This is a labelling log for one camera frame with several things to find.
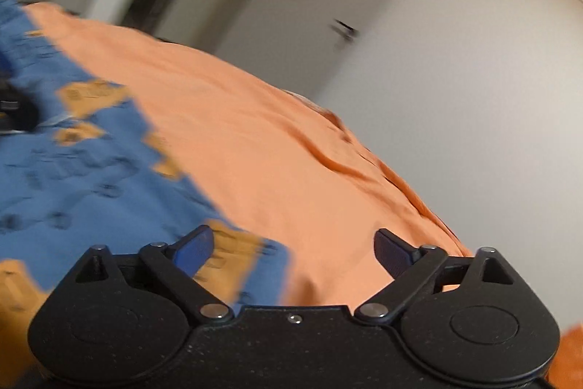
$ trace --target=screw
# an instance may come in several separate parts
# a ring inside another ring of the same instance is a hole
[[[368,318],[383,318],[389,313],[389,309],[382,303],[365,303],[359,308],[359,312]]]
[[[302,323],[302,321],[304,321],[304,319],[301,318],[301,316],[299,315],[288,315],[287,321],[293,323],[294,325],[299,325],[300,323]]]
[[[228,307],[222,303],[209,303],[200,309],[200,314],[206,318],[219,320],[228,315]]]

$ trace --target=blue and yellow patterned fabric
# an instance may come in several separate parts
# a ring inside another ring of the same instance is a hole
[[[133,254],[207,224],[211,258],[199,268],[207,251],[195,247],[192,258],[181,254],[179,267],[236,311],[278,303],[286,249],[221,216],[165,151],[129,91],[58,52],[12,0],[0,0],[0,69],[42,115],[33,134],[0,136],[0,387],[30,363],[31,317],[95,243]]]

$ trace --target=door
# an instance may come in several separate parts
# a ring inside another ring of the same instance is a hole
[[[314,98],[390,0],[250,0],[215,55]]]

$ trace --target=white door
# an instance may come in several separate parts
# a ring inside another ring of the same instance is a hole
[[[313,98],[387,2],[250,0],[214,53],[276,87]]]

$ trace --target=orange fabric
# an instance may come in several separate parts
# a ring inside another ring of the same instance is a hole
[[[288,246],[285,304],[349,304],[391,278],[374,258],[385,227],[413,245],[468,251],[330,112],[197,50],[82,20],[28,13],[89,73],[127,85],[183,170],[237,226]]]
[[[583,324],[561,338],[549,381],[556,389],[583,389]]]

